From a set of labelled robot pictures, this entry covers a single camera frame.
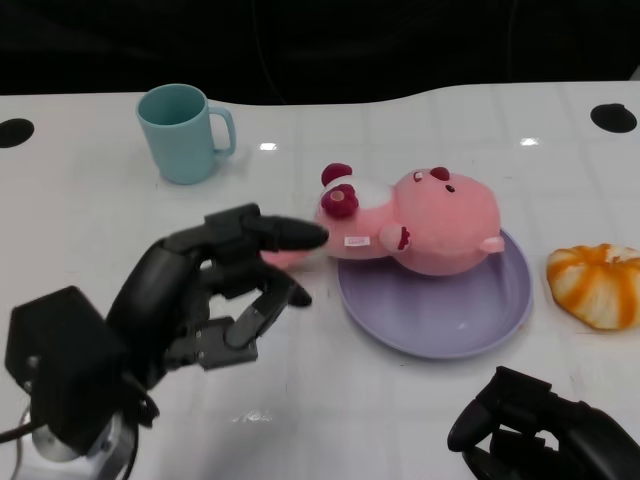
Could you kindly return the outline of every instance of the light blue mug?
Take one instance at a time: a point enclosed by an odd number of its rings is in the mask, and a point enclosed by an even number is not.
[[[213,171],[220,155],[236,150],[236,127],[229,110],[210,107],[196,87],[174,83],[148,91],[136,114],[153,160],[167,180],[190,185]],[[229,130],[229,148],[216,149],[209,115],[220,115]]]

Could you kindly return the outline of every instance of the plate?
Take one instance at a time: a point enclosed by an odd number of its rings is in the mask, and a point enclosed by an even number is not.
[[[504,252],[448,277],[420,275],[392,258],[340,260],[344,304],[365,331],[402,352],[440,359],[486,352],[518,330],[533,304],[527,260],[502,236]]]

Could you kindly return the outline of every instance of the label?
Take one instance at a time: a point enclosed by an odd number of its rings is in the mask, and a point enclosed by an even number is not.
[[[371,237],[344,237],[345,247],[368,247],[371,245]]]

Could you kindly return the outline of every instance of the table surface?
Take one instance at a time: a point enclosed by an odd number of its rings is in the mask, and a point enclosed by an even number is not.
[[[159,178],[134,115],[140,96],[0,97],[0,121],[24,117],[36,128],[24,145],[0,150],[2,356],[14,305],[74,284],[104,314],[152,242],[205,214],[256,201],[265,212],[309,218],[331,162],[389,182],[444,165],[488,184],[528,256],[535,300],[530,321],[499,349],[421,361],[358,329],[341,305],[335,265],[317,262],[297,274],[314,305],[282,315],[256,364],[183,369],[152,392],[162,414],[142,433],[134,480],[471,480],[448,452],[447,433],[498,365],[606,410],[640,439],[640,331],[594,333],[554,305],[544,280],[555,248],[640,247],[640,129],[615,135],[589,118],[603,103],[640,114],[637,83],[455,87],[369,105],[227,105],[237,153],[190,187]],[[245,303],[214,301],[212,310],[238,314]],[[0,429],[15,425],[26,404],[0,372]],[[14,455],[0,448],[0,478],[10,476]]]

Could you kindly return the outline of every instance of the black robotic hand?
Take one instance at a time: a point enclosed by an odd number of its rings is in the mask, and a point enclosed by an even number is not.
[[[516,432],[501,430],[500,425]],[[535,435],[552,433],[559,450]],[[490,452],[476,445],[493,434]],[[448,438],[480,480],[637,480],[640,446],[606,413],[551,393],[551,385],[498,367]]]
[[[86,455],[115,412],[151,426],[159,412],[146,392],[168,371],[255,361],[256,338],[282,310],[311,303],[261,251],[311,250],[327,239],[318,225],[265,217],[257,205],[246,205],[152,245],[106,322],[75,287],[16,307],[5,365],[31,396],[31,428],[47,425]],[[212,296],[230,299],[255,289],[262,295],[237,321],[209,318]]]

